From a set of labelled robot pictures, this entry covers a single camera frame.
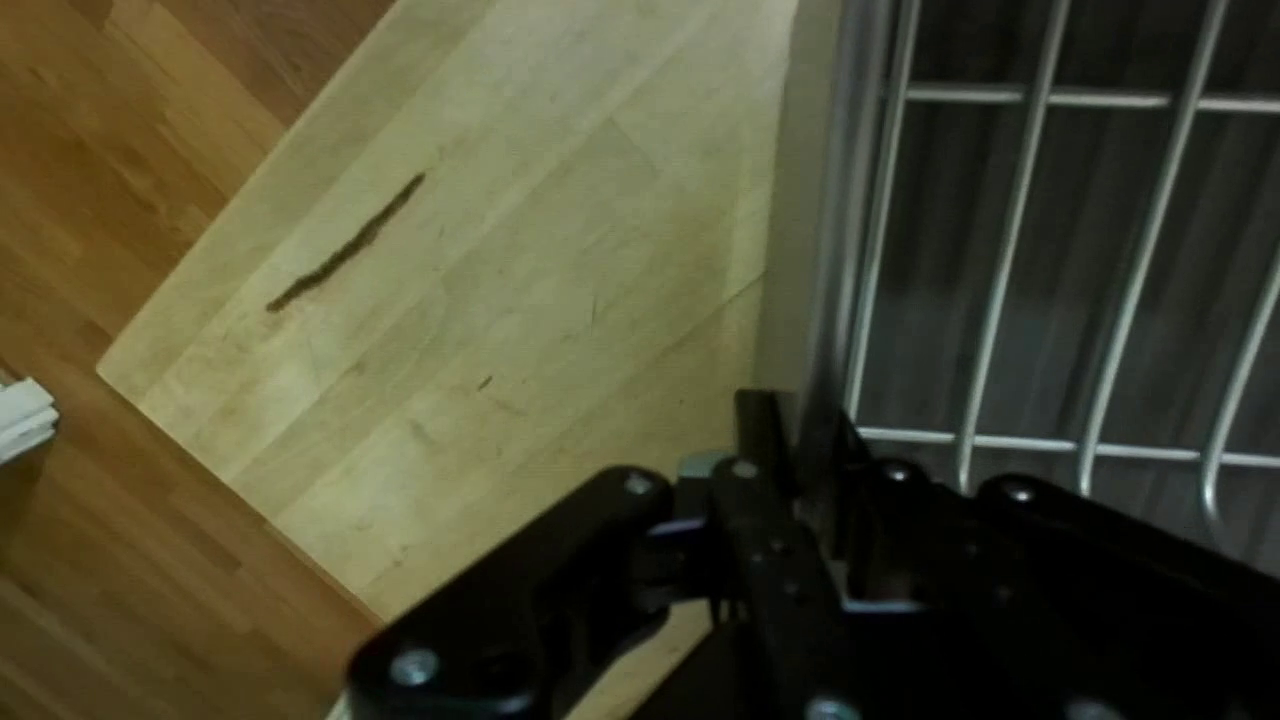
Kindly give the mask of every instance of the black mechanism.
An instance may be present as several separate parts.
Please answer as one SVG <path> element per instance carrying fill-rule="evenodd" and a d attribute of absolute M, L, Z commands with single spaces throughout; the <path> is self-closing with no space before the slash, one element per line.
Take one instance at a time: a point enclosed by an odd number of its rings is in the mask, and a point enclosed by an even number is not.
<path fill-rule="evenodd" d="M 550 720 L 706 598 L 645 720 L 1280 715 L 1280 583 L 1060 491 L 975 500 L 833 432 L 796 474 L 769 391 L 740 450 L 667 484 L 603 466 L 350 667 L 358 720 Z"/>

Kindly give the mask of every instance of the hardwood floor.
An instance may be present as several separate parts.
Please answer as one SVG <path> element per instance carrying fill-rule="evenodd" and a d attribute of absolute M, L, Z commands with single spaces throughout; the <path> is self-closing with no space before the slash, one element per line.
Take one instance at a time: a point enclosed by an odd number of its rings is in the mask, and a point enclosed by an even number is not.
<path fill-rule="evenodd" d="M 0 466 L 0 715 L 325 715 L 374 631 L 91 363 L 384 5 L 0 5 L 0 363 L 64 413 Z"/>

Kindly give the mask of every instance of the wooden floor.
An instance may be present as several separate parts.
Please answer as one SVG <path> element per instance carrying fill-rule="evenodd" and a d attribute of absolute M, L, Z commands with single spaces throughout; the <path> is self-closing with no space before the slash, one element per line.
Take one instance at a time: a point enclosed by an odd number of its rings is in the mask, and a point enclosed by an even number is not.
<path fill-rule="evenodd" d="M 380 12 L 0 5 L 0 363 L 64 408 L 0 473 L 0 715 L 325 715 L 374 631 L 91 363 Z"/>

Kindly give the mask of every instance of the scratch mark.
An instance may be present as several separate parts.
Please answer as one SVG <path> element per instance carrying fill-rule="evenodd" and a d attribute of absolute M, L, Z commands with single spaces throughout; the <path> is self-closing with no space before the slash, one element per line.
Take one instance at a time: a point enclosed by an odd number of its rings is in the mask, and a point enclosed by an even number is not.
<path fill-rule="evenodd" d="M 332 273 L 339 273 L 344 262 L 354 262 L 384 226 L 389 221 L 412 198 L 412 192 L 425 182 L 428 177 L 417 173 L 378 215 L 366 221 L 366 226 L 336 246 L 321 268 L 313 268 L 309 276 L 291 280 L 274 304 L 269 312 L 286 312 L 291 301 L 309 294 L 313 286 L 321 286 Z"/>

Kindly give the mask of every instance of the white wire rack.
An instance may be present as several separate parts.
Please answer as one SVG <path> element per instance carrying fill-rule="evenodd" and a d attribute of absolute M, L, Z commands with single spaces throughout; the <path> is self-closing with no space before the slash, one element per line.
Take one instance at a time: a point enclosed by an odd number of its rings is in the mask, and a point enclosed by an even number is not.
<path fill-rule="evenodd" d="M 1107 434 L 1117 382 L 1130 363 L 1140 363 L 1133 354 L 1133 335 L 1146 325 L 1140 306 L 1147 286 L 1158 284 L 1158 256 L 1171 222 L 1171 198 L 1187 173 L 1187 143 L 1203 116 L 1230 116 L 1230 118 L 1277 118 L 1280 131 L 1280 94 L 1264 91 L 1209 91 L 1224 23 L 1231 12 L 1231 0 L 1203 0 L 1196 35 L 1187 39 L 1187 57 L 1182 58 L 1182 79 L 1171 86 L 1067 86 L 1060 74 L 1066 69 L 1066 44 L 1072 30 L 1075 5 L 1072 0 L 1048 0 L 1039 17 L 1039 35 L 1032 57 L 1032 71 L 1021 83 L 1008 79 L 916 79 L 916 57 L 922 57 L 922 12 L 928 0 L 899 0 L 896 23 L 892 23 L 892 50 L 883 71 L 883 106 L 880 106 L 880 146 L 877 146 L 877 182 L 870 195 L 870 233 L 861 239 L 861 268 L 855 268 L 855 304 L 851 304 L 851 354 L 847 354 L 847 413 L 861 425 L 861 432 L 877 442 L 896 448 L 943 448 L 951 450 L 956 484 L 967 491 L 975 484 L 975 450 L 1038 450 L 1038 456 L 1060 456 L 1072 462 L 1072 489 L 1091 495 L 1099 481 L 1099 459 L 1130 459 L 1147 466 L 1193 466 L 1196 473 L 1196 495 L 1202 495 L 1202 519 L 1218 543 L 1224 543 L 1224 515 L 1221 515 L 1221 491 L 1224 473 L 1247 466 L 1247 473 L 1280 473 L 1280 450 L 1268 448 L 1237 448 L 1237 425 L 1239 404 L 1247 391 L 1260 389 L 1260 348 L 1268 345 L 1277 301 L 1280 301 L 1280 226 L 1277 226 L 1277 253 L 1264 268 L 1260 291 L 1254 294 L 1247 316 L 1239 319 L 1244 330 L 1230 352 L 1230 373 L 1218 396 L 1213 425 L 1202 442 L 1124 442 Z M 877 325 L 883 304 L 896 294 L 883 291 L 883 253 L 896 234 L 896 215 L 914 210 L 914 195 L 903 195 L 899 182 L 899 152 L 903 131 L 916 112 L 951 112 L 951 106 L 992 106 L 992 112 L 1018 112 L 1018 157 L 1008 162 L 1004 182 L 1004 207 L 998 221 L 998 253 L 984 256 L 989 284 L 981 301 L 975 335 L 963 345 L 963 391 L 956 391 L 961 413 L 951 427 L 923 427 L 923 425 L 877 425 L 863 413 L 877 348 Z M 998 345 L 1004 330 L 1004 319 L 1018 304 L 1012 280 L 1021 273 L 1021 253 L 1030 244 L 1030 203 L 1038 182 L 1043 182 L 1043 131 L 1058 112 L 1147 112 L 1152 126 L 1159 126 L 1159 161 L 1146 188 L 1133 188 L 1140 195 L 1140 221 L 1133 233 L 1117 234 L 1117 244 L 1130 246 L 1124 273 L 1114 294 L 1099 294 L 1107 304 L 1107 319 L 1097 348 L 1082 348 L 1091 359 L 1085 391 L 1085 413 L 1072 434 L 1038 434 L 1038 432 L 992 432 L 984 427 L 992 382 L 1004 382 L 1008 377 L 998 377 Z"/>

